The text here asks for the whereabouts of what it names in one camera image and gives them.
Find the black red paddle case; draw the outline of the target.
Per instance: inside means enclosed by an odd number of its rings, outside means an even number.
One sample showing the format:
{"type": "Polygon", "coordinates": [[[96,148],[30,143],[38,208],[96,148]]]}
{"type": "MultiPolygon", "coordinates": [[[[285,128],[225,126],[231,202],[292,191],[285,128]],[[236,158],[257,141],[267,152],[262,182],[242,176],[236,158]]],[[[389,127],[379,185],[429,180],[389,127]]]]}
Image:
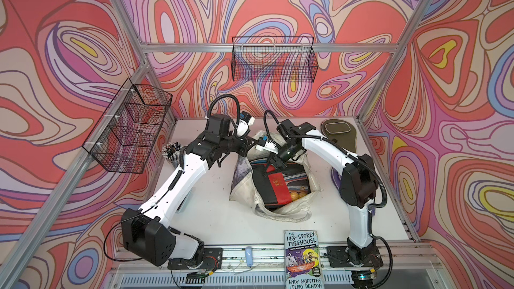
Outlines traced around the black red paddle case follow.
{"type": "Polygon", "coordinates": [[[250,162],[254,186],[266,209],[274,211],[294,202],[290,197],[292,191],[299,194],[298,199],[311,193],[309,178],[301,164],[288,162],[282,171],[266,168],[266,164],[266,159],[250,162]]]}

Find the white canvas tote bag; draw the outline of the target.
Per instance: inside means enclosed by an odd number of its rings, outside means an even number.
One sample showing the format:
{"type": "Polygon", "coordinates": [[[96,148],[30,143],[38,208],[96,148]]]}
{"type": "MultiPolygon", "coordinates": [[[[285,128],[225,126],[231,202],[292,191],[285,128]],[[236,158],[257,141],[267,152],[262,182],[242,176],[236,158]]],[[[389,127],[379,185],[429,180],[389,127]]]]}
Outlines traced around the white canvas tote bag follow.
{"type": "Polygon", "coordinates": [[[321,191],[307,155],[300,151],[277,169],[267,163],[269,151],[250,149],[237,158],[229,200],[277,222],[300,223],[311,218],[311,204],[321,191]]]}

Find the green paddle case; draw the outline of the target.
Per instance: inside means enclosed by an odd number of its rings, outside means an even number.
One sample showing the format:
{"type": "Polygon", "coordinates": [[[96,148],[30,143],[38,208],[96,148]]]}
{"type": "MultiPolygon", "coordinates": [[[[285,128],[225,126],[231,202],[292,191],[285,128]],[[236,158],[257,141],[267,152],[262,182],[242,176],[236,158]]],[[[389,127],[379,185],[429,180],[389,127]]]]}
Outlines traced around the green paddle case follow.
{"type": "Polygon", "coordinates": [[[355,153],[357,151],[357,130],[345,120],[328,119],[321,123],[321,132],[340,147],[355,153]]]}

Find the purple paddle case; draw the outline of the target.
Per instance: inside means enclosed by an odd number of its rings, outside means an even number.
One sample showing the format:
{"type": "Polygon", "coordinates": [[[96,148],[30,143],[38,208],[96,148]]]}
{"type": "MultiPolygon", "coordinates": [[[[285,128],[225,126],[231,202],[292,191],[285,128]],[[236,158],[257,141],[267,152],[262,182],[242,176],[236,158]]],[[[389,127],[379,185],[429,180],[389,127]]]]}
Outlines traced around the purple paddle case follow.
{"type": "Polygon", "coordinates": [[[336,190],[339,192],[341,189],[341,175],[334,168],[331,169],[331,180],[332,180],[336,190]]]}

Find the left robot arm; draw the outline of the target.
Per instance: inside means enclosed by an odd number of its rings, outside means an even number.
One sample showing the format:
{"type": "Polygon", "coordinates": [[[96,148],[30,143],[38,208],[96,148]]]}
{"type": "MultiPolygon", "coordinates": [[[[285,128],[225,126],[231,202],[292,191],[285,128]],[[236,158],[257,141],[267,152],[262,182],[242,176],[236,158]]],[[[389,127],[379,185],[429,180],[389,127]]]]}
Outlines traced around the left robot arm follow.
{"type": "Polygon", "coordinates": [[[179,164],[155,194],[139,209],[128,209],[120,220],[123,247],[154,266],[183,260],[200,266],[205,243],[172,227],[173,217],[193,186],[214,166],[235,153],[247,155],[254,145],[248,135],[254,118],[232,94],[215,98],[207,110],[204,131],[179,151],[179,164]]]}

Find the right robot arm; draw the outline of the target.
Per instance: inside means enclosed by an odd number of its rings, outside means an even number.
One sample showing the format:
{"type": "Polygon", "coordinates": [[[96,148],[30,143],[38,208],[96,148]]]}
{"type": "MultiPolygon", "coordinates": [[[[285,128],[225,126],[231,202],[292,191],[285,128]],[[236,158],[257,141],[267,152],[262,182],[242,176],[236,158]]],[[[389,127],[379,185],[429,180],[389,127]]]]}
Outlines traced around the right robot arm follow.
{"type": "Polygon", "coordinates": [[[377,236],[372,231],[373,210],[388,203],[384,182],[375,171],[373,159],[344,149],[310,123],[296,126],[290,120],[283,120],[278,123],[277,131],[285,144],[272,140],[268,129],[257,142],[258,150],[270,153],[268,166],[283,169],[297,153],[311,151],[338,173],[340,182],[336,188],[347,204],[350,222],[346,254],[352,265],[365,264],[377,248],[377,236]]]}

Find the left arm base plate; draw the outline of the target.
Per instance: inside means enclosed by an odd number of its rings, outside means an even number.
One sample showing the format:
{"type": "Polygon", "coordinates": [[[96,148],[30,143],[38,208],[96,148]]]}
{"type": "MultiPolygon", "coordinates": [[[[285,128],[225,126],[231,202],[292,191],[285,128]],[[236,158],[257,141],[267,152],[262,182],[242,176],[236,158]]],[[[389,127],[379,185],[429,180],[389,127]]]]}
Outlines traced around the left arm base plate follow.
{"type": "Polygon", "coordinates": [[[216,271],[222,267],[223,248],[207,247],[198,251],[192,259],[174,258],[168,261],[169,270],[216,271]]]}

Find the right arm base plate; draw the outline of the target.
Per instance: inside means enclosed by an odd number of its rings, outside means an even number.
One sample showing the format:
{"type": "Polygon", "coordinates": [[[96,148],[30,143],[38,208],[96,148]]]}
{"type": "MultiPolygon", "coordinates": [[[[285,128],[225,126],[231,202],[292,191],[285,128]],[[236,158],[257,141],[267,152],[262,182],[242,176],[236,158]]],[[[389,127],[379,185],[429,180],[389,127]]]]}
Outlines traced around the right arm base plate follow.
{"type": "Polygon", "coordinates": [[[380,269],[384,266],[377,246],[371,243],[366,248],[329,246],[325,257],[332,268],[368,268],[380,269]]]}

